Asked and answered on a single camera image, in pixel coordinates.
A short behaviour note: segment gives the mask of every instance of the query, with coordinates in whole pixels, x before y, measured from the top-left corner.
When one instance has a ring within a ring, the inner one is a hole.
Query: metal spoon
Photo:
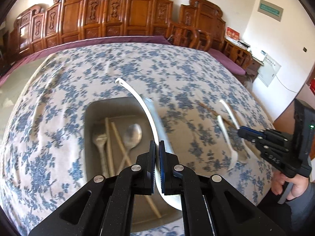
[[[106,154],[105,154],[105,150],[104,150],[104,146],[105,146],[105,143],[107,141],[107,135],[106,134],[93,133],[92,141],[93,141],[94,145],[97,146],[97,149],[100,153],[100,164],[102,167],[103,176],[105,178],[109,178],[107,159],[106,159]]]
[[[125,146],[127,155],[129,155],[129,152],[132,148],[136,147],[140,143],[141,137],[142,137],[142,130],[139,124],[131,124],[127,128],[122,138],[123,145]],[[125,166],[125,162],[126,162],[126,158],[124,157],[117,170],[117,175],[122,171],[123,167]]]

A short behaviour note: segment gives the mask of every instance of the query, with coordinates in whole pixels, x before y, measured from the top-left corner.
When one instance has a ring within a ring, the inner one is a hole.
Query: wooden chopstick
[[[122,155],[125,157],[128,166],[131,166],[132,162],[131,162],[131,160],[130,160],[127,152],[126,152],[125,146],[123,145],[123,143],[121,141],[121,137],[120,137],[119,132],[118,132],[118,130],[116,128],[115,122],[111,122],[111,127],[113,128],[113,131],[114,131],[117,143],[119,145],[119,148],[120,148],[120,150],[122,152]]]
[[[105,118],[105,130],[107,135],[107,162],[108,162],[108,169],[109,175],[115,176],[115,167],[114,167],[114,160],[113,160],[113,153],[111,151],[111,135],[110,135],[110,128],[109,128],[109,119]]]
[[[212,110],[211,108],[207,107],[204,103],[199,102],[199,105],[201,105],[203,108],[206,108],[209,112],[213,113],[215,116],[218,116],[218,115],[219,115],[215,110]],[[222,119],[223,119],[223,121],[224,121],[225,123],[227,123],[230,127],[236,129],[235,125],[234,125],[233,123],[231,123],[229,120],[224,119],[223,117],[222,117]]]
[[[117,143],[119,145],[119,148],[122,152],[122,154],[126,157],[126,162],[127,162],[127,165],[128,166],[131,166],[132,165],[132,162],[129,158],[129,156],[127,155],[127,152],[126,152],[126,149],[125,149],[125,146],[123,145],[122,141],[121,141],[121,137],[119,135],[119,132],[116,128],[116,125],[114,122],[111,123],[111,127],[113,128],[113,131],[114,131],[114,134],[115,134],[115,137],[116,137],[116,140],[117,140]],[[146,198],[146,201],[148,202],[148,204],[150,205],[152,211],[155,213],[155,215],[158,217],[158,218],[161,218],[161,213],[159,212],[159,210],[157,209],[156,205],[154,204],[153,200],[151,199],[151,197],[149,195],[144,195],[144,197]]]

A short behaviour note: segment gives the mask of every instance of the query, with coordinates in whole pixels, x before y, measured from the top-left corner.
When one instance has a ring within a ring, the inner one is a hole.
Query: tablecloth
[[[224,99],[249,127],[272,127],[228,70],[194,49],[93,45],[48,57],[21,93],[7,125],[0,150],[1,205],[22,235],[89,180],[84,170],[84,111],[93,101],[130,95],[114,83],[117,77],[154,101],[181,164],[204,176],[220,174],[254,204],[261,201],[270,188],[270,165],[250,159],[227,171],[229,152],[216,117],[199,105],[201,101],[230,119],[219,103]],[[234,148],[244,151],[236,130],[228,132]],[[182,220],[177,223],[135,235],[183,234]]]

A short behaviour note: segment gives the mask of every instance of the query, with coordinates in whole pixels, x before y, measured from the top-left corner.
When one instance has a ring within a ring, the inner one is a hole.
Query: carved wooden headboard
[[[54,0],[22,12],[9,35],[8,61],[59,44],[95,37],[165,35],[170,0]]]
[[[219,49],[223,42],[225,21],[219,6],[207,0],[189,0],[189,5],[181,5],[179,21],[211,34],[212,48]]]

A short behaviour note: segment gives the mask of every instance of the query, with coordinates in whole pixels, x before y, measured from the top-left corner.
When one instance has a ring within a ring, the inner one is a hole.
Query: wall sign
[[[278,21],[281,21],[283,8],[277,6],[273,3],[270,3],[270,2],[267,2],[264,0],[260,0],[258,11],[267,15],[267,16],[270,16],[270,17],[272,17]]]
[[[268,87],[272,80],[275,78],[275,75],[280,70],[281,65],[277,63],[272,57],[268,54],[265,56],[263,61],[264,66],[261,66],[258,69],[258,78]]]

